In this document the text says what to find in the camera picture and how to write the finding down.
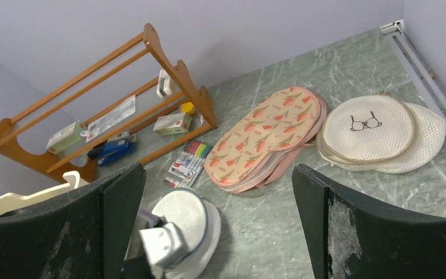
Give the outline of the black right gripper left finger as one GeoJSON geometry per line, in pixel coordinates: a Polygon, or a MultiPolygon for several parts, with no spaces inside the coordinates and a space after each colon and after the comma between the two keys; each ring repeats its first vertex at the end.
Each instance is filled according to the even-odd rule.
{"type": "Polygon", "coordinates": [[[145,182],[133,163],[0,214],[0,278],[146,278],[145,256],[125,258],[145,182]]]}

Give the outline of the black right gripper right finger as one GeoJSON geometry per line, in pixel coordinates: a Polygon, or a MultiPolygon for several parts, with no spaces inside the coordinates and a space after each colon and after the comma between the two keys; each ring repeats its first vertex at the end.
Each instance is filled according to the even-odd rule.
{"type": "Polygon", "coordinates": [[[315,278],[446,278],[446,217],[385,203],[304,164],[292,186],[315,278]]]}

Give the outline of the white mesh laundry bag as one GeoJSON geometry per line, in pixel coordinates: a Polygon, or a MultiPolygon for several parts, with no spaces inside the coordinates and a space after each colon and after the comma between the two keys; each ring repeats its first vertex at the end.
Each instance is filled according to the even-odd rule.
{"type": "Polygon", "coordinates": [[[188,253],[172,269],[165,270],[150,264],[139,235],[139,230],[146,228],[147,223],[137,215],[125,259],[145,259],[155,278],[198,278],[220,240],[221,216],[218,209],[193,189],[175,188],[148,211],[165,216],[167,221],[179,227],[188,244],[188,253]]]}

